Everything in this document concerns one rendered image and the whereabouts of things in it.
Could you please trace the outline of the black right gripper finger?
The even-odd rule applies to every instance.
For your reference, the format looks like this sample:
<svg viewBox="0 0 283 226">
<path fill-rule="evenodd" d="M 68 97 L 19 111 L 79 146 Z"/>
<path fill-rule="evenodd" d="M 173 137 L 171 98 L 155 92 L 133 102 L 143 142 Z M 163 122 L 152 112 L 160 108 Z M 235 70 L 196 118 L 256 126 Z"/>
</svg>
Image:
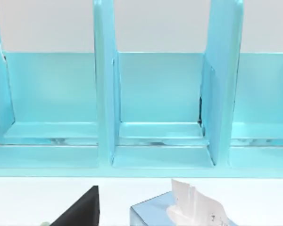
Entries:
<svg viewBox="0 0 283 226">
<path fill-rule="evenodd" d="M 50 226 L 99 226 L 99 186 L 92 186 Z"/>
</svg>

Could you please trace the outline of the blue tissue box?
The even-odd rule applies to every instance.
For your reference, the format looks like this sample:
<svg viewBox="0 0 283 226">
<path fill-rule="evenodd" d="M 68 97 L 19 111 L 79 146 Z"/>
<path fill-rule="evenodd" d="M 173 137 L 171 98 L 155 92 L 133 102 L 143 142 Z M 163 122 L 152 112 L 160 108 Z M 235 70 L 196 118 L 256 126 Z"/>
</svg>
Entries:
<svg viewBox="0 0 283 226">
<path fill-rule="evenodd" d="M 169 191 L 130 207 L 130 226 L 237 226 L 216 200 L 191 187 L 192 214 L 183 215 L 178 196 Z"/>
</svg>

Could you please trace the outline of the white tissue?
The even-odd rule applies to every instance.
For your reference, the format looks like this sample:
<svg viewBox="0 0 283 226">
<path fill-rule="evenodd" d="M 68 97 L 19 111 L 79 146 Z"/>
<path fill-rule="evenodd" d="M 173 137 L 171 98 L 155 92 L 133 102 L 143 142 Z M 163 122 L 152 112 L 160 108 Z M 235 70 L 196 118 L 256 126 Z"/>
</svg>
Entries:
<svg viewBox="0 0 283 226">
<path fill-rule="evenodd" d="M 166 212 L 176 226 L 231 226 L 223 205 L 188 183 L 172 179 L 174 205 Z"/>
</svg>

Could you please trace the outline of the light blue rack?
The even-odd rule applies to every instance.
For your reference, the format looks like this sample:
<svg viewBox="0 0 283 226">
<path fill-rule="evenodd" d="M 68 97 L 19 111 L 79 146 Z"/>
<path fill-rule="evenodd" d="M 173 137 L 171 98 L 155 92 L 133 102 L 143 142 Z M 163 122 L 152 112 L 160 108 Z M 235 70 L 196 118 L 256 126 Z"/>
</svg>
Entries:
<svg viewBox="0 0 283 226">
<path fill-rule="evenodd" d="M 0 0 L 0 177 L 283 178 L 283 0 Z"/>
</svg>

